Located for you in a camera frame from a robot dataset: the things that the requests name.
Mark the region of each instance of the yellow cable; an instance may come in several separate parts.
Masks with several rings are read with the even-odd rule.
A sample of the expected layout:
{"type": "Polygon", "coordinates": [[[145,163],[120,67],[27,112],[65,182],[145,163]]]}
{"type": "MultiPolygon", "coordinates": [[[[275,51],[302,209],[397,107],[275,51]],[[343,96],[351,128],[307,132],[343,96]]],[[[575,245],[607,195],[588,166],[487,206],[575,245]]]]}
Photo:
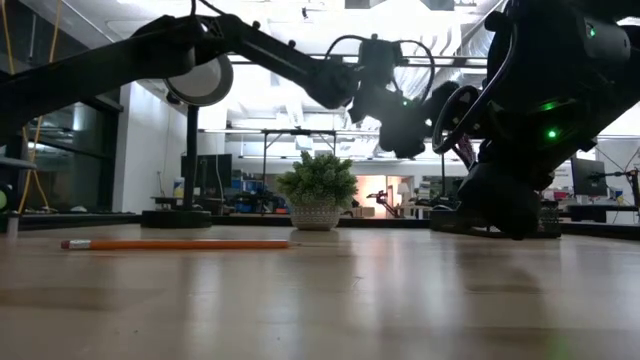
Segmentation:
{"type": "Polygon", "coordinates": [[[15,74],[16,69],[13,67],[13,53],[11,52],[11,39],[9,38],[9,22],[7,21],[7,5],[6,0],[2,0],[2,22],[4,23],[4,39],[7,42],[7,55],[9,55],[9,72],[15,74]]]}
{"type": "MultiPolygon", "coordinates": [[[[53,28],[53,39],[51,41],[51,51],[49,52],[49,62],[52,63],[54,58],[55,58],[55,51],[56,51],[56,45],[58,43],[58,30],[60,28],[60,13],[62,12],[62,0],[58,0],[58,6],[57,6],[57,10],[56,10],[56,23],[54,25],[53,28]]],[[[2,0],[2,20],[4,23],[4,33],[5,33],[5,40],[7,43],[7,55],[9,56],[9,71],[11,72],[11,75],[15,74],[15,67],[13,64],[13,53],[11,50],[11,40],[10,40],[10,36],[9,36],[9,22],[7,21],[7,11],[6,11],[6,0],[2,0]]],[[[38,146],[38,141],[40,140],[40,129],[42,126],[42,119],[43,116],[39,116],[38,117],[38,125],[36,127],[36,134],[34,137],[34,141],[33,141],[33,149],[31,150],[31,152],[29,153],[29,160],[31,162],[35,162],[36,159],[36,147],[38,146]]],[[[24,126],[22,128],[22,138],[25,141],[25,143],[28,144],[28,137],[27,137],[27,126],[24,126]]],[[[38,192],[40,192],[40,196],[42,197],[42,201],[44,202],[45,207],[47,208],[47,210],[49,209],[49,202],[47,201],[47,197],[44,193],[44,191],[42,190],[42,186],[40,185],[40,179],[38,178],[38,173],[35,170],[28,170],[27,171],[27,179],[25,181],[25,190],[22,194],[22,199],[20,200],[20,207],[18,208],[18,212],[22,213],[22,211],[24,210],[24,205],[25,202],[27,200],[27,196],[29,194],[29,185],[31,184],[31,173],[33,173],[33,177],[36,181],[36,186],[38,188],[38,192]]]]}

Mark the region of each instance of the black cable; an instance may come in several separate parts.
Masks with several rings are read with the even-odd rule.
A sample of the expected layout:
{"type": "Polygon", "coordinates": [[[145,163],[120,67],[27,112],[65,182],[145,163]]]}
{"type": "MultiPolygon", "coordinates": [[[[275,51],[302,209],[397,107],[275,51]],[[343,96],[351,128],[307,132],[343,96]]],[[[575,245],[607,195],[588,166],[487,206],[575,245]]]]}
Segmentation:
{"type": "Polygon", "coordinates": [[[358,36],[358,35],[342,35],[339,38],[335,39],[332,43],[331,46],[329,46],[329,49],[327,50],[327,52],[324,54],[324,59],[327,60],[329,58],[329,55],[331,55],[331,51],[333,51],[333,48],[336,47],[336,45],[338,45],[339,42],[343,41],[343,40],[359,40],[359,41],[367,41],[368,39],[362,37],[362,36],[358,36]]]}
{"type": "Polygon", "coordinates": [[[202,5],[208,7],[209,9],[213,10],[214,12],[217,12],[220,15],[225,15],[225,12],[218,9],[217,7],[211,5],[211,3],[209,3],[207,0],[200,0],[200,2],[202,3],[202,5]]]}
{"type": "Polygon", "coordinates": [[[397,43],[418,45],[427,53],[427,57],[429,58],[429,62],[430,62],[429,69],[431,70],[431,74],[429,74],[429,82],[427,83],[427,87],[424,90],[424,93],[422,94],[422,97],[420,99],[420,103],[422,104],[427,100],[427,96],[429,96],[429,92],[431,92],[431,88],[433,87],[433,82],[435,81],[435,78],[436,78],[436,60],[433,58],[433,54],[431,53],[431,50],[429,50],[428,47],[426,47],[423,43],[419,41],[399,40],[397,41],[397,43]]]}
{"type": "Polygon", "coordinates": [[[400,91],[400,87],[398,86],[398,82],[396,81],[396,79],[391,79],[391,83],[393,83],[393,86],[396,88],[396,91],[400,91]]]}
{"type": "MultiPolygon", "coordinates": [[[[464,132],[468,128],[473,126],[475,123],[477,123],[480,115],[482,115],[482,113],[486,110],[487,106],[489,105],[489,102],[491,101],[491,98],[494,95],[493,93],[495,92],[496,87],[498,87],[498,85],[502,83],[505,75],[509,72],[509,70],[511,69],[511,66],[513,66],[514,59],[516,56],[516,50],[519,45],[520,44],[519,44],[518,24],[513,24],[511,29],[511,44],[509,46],[509,51],[507,52],[507,57],[502,62],[502,65],[500,65],[500,69],[498,70],[496,75],[493,77],[493,79],[491,79],[487,87],[482,91],[482,93],[480,94],[480,97],[473,103],[473,105],[471,105],[471,108],[467,111],[467,113],[464,115],[462,120],[460,120],[456,128],[453,131],[449,132],[447,137],[441,140],[440,144],[436,144],[435,141],[432,142],[433,152],[435,152],[438,155],[442,155],[447,151],[451,150],[451,148],[455,145],[456,142],[458,142],[458,140],[464,134],[464,132]]],[[[440,117],[438,117],[437,123],[444,123],[444,121],[447,120],[445,119],[445,116],[451,113],[451,110],[449,108],[453,106],[454,103],[455,101],[451,101],[451,102],[447,101],[444,108],[440,112],[440,117]]]]}

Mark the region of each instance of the green plant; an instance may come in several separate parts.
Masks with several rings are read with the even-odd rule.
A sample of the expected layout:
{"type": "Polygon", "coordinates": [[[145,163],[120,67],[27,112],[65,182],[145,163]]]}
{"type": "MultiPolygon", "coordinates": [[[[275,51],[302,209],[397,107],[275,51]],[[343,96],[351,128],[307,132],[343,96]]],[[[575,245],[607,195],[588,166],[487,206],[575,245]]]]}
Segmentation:
{"type": "Polygon", "coordinates": [[[349,169],[351,160],[340,161],[334,155],[315,159],[302,152],[302,162],[293,163],[293,171],[278,177],[277,189],[293,205],[308,205],[316,200],[350,208],[353,195],[358,192],[356,177],[349,169]]]}

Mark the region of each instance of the computer monitor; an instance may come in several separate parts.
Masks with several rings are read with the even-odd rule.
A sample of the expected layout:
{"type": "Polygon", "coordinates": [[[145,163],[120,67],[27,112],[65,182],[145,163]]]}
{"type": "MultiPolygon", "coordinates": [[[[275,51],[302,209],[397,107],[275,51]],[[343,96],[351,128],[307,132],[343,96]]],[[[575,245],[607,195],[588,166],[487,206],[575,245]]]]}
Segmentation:
{"type": "Polygon", "coordinates": [[[575,195],[608,196],[609,188],[604,177],[593,175],[604,174],[604,163],[571,158],[571,174],[573,175],[573,192],[575,195]]]}
{"type": "MultiPolygon", "coordinates": [[[[182,157],[181,176],[186,177],[187,157],[182,157]]],[[[199,188],[216,189],[220,193],[222,188],[231,187],[231,154],[199,155],[196,162],[195,186],[199,188]]]]}

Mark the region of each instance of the robotic arm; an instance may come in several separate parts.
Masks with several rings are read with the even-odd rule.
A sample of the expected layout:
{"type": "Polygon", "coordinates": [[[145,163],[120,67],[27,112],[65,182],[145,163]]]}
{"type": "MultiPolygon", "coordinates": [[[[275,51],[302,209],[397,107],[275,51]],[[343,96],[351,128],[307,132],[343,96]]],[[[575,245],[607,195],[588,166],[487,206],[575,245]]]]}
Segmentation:
{"type": "Polygon", "coordinates": [[[423,152],[426,137],[433,136],[436,153],[465,135],[484,139],[460,187],[462,207],[520,236],[537,228],[535,191],[640,100],[640,31],[615,23],[640,13],[639,6],[616,1],[620,11],[602,15],[592,10],[596,0],[511,0],[485,23],[496,33],[486,88],[446,83],[431,98],[414,100],[386,89],[404,61],[397,42],[365,41],[350,66],[313,59],[234,15],[164,16],[130,39],[1,82],[0,145],[36,116],[135,80],[183,75],[235,52],[300,85],[326,108],[353,102],[352,120],[380,120],[380,145],[399,158],[423,152]],[[427,119],[437,119],[433,128],[427,119]]]}

